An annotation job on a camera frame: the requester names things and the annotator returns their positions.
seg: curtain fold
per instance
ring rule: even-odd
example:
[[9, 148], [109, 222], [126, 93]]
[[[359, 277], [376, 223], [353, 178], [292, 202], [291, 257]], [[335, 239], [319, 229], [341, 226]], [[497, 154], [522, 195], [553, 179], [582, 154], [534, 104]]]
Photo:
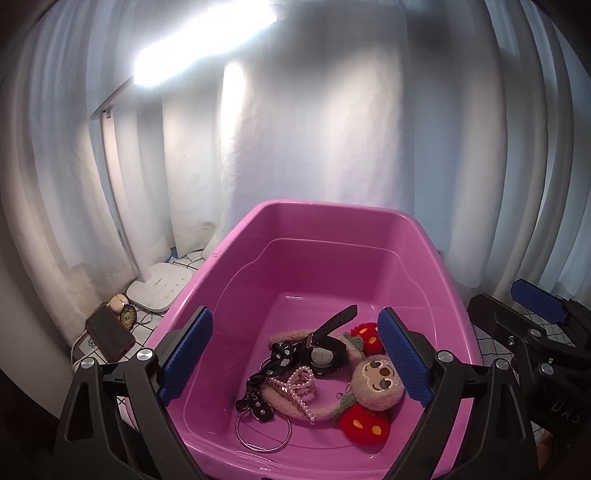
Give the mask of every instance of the curtain fold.
[[[211, 3], [61, 0], [2, 79], [2, 205], [69, 341], [137, 274], [89, 115], [143, 47]], [[543, 13], [529, 0], [286, 6], [231, 55], [113, 110], [147, 262], [219, 242], [265, 200], [357, 203], [414, 215], [465, 300], [508, 301], [521, 277], [591, 301], [591, 89]]]

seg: red plush mushroom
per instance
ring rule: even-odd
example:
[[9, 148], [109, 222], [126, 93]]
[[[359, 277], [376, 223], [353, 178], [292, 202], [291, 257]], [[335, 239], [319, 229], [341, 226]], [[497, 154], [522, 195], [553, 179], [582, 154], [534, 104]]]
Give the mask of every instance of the red plush mushroom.
[[363, 353], [365, 356], [384, 353], [384, 346], [378, 336], [378, 324], [375, 322], [362, 323], [351, 330], [351, 337], [360, 336], [363, 339]]
[[390, 435], [388, 414], [356, 403], [339, 417], [339, 427], [353, 443], [379, 445]]

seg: pink plastic bin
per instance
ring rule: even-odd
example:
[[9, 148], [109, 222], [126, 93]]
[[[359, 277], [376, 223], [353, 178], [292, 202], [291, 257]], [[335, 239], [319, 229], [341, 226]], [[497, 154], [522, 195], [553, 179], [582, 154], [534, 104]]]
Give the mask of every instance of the pink plastic bin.
[[[404, 447], [423, 409], [405, 395], [380, 447], [352, 445], [331, 422], [293, 422], [281, 451], [257, 454], [238, 442], [234, 402], [268, 357], [272, 333], [317, 328], [356, 303], [357, 318], [375, 322], [391, 306], [406, 326], [460, 360], [482, 364], [474, 331], [441, 258], [416, 220], [399, 212], [328, 203], [273, 201], [251, 211], [183, 290], [148, 342], [156, 347], [199, 305], [213, 312], [213, 337], [184, 394], [168, 406], [201, 468], [220, 479], [381, 479]], [[311, 405], [334, 403], [351, 372], [317, 383]], [[456, 458], [472, 405], [463, 401], [435, 476]], [[260, 424], [247, 416], [247, 442], [279, 444], [284, 418]]]

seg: metal ring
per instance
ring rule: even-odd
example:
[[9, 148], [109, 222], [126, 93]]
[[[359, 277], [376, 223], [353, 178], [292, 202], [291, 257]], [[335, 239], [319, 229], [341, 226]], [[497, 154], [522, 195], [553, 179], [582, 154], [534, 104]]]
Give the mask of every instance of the metal ring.
[[273, 452], [277, 452], [278, 450], [281, 450], [285, 445], [287, 445], [287, 442], [290, 441], [291, 438], [291, 422], [290, 419], [287, 419], [287, 426], [289, 428], [289, 431], [287, 432], [287, 437], [285, 438], [285, 440], [283, 440], [283, 442], [281, 442], [278, 446], [273, 447], [273, 448], [262, 448], [259, 447], [257, 445], [253, 445], [252, 443], [248, 443], [245, 442], [242, 437], [240, 436], [240, 431], [239, 431], [239, 426], [240, 426], [240, 422], [242, 420], [242, 417], [244, 415], [246, 415], [247, 413], [251, 412], [251, 410], [245, 410], [243, 412], [240, 412], [238, 414], [238, 418], [236, 419], [236, 436], [238, 437], [238, 441], [243, 444], [246, 448], [248, 448], [249, 450], [252, 450], [253, 452], [258, 452], [258, 453], [273, 453]]

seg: blue textured pad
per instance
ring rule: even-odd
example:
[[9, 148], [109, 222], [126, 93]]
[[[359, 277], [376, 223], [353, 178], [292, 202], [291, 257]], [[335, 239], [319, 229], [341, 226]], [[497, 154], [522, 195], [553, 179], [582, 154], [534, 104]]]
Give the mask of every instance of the blue textured pad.
[[562, 308], [562, 302], [528, 281], [521, 279], [513, 283], [511, 297], [550, 323], [566, 320], [567, 314]]
[[378, 335], [408, 395], [427, 408], [433, 400], [429, 369], [387, 309], [379, 312]]
[[203, 309], [162, 367], [158, 398], [163, 405], [179, 398], [213, 333], [213, 316]]

